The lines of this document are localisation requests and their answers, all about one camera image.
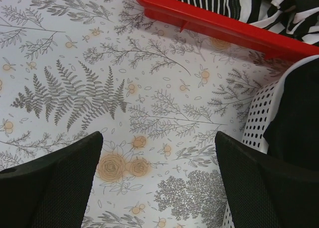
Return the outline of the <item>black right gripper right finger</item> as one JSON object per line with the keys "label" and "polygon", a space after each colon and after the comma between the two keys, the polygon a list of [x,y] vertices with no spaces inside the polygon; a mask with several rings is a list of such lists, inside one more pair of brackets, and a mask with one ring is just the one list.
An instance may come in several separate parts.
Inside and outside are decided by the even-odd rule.
{"label": "black right gripper right finger", "polygon": [[317,228],[319,173],[300,168],[219,131],[218,164],[234,228]]}

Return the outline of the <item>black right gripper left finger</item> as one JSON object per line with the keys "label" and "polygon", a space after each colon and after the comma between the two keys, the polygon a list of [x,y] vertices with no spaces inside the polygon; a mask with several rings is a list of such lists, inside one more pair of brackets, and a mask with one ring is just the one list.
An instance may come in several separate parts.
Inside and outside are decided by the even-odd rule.
{"label": "black right gripper left finger", "polygon": [[91,135],[0,173],[2,228],[79,228],[103,136]]}

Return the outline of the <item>black floral print t-shirt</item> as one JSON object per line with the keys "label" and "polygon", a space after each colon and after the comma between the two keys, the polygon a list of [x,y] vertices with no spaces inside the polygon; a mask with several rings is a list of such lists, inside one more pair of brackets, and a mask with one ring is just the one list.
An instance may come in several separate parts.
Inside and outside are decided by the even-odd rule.
{"label": "black floral print t-shirt", "polygon": [[274,119],[263,135],[268,154],[287,163],[319,169],[319,60],[312,59],[284,79]]}

